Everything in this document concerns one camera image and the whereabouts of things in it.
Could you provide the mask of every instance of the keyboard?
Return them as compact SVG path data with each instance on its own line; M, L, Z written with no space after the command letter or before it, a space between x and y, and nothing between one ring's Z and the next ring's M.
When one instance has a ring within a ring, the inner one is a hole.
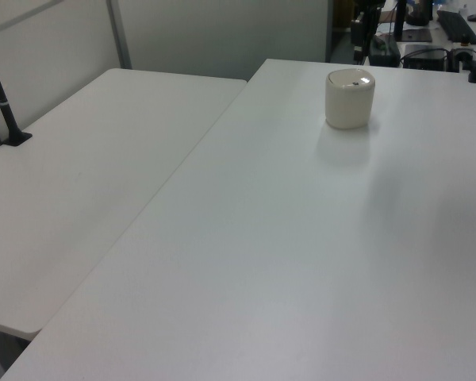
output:
M462 35L466 34L470 39L470 43L476 45L476 35L460 13L438 10L437 15L439 16L439 23L447 34L448 40L462 42Z

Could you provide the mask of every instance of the white table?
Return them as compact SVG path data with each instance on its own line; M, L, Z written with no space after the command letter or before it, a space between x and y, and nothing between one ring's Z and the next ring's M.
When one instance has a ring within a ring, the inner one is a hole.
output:
M32 339L245 82L111 70L0 148L0 330Z
M268 60L3 381L476 380L476 86L338 131L342 67Z

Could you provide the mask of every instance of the monitor stand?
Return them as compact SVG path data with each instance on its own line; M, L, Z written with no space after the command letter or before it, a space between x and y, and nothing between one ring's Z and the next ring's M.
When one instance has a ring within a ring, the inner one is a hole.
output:
M432 42L430 29L403 30L402 35L395 37L397 42Z

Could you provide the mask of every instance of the wall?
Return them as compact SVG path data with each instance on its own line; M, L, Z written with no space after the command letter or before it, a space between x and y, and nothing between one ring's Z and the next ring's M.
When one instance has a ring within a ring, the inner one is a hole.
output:
M53 0L0 0L0 29L19 17L49 6Z
M0 30L0 79L21 129L112 67L106 0L65 0Z
M266 58L326 58L328 0L114 3L134 69L249 80Z

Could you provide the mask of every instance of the cylindrical container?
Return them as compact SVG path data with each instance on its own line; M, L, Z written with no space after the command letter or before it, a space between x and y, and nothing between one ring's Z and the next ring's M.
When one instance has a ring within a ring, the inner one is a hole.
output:
M326 77L326 121L337 129L355 129L370 120L375 78L362 69L333 71Z

